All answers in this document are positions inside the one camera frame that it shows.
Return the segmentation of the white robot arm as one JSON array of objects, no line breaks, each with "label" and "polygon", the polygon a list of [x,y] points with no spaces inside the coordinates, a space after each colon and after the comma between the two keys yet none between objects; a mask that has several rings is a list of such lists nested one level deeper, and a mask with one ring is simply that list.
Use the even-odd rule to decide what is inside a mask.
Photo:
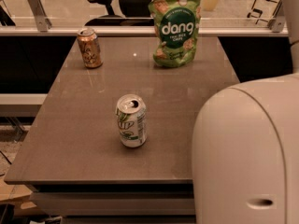
[{"label": "white robot arm", "polygon": [[299,224],[299,72],[228,87],[192,136],[196,224]]}]

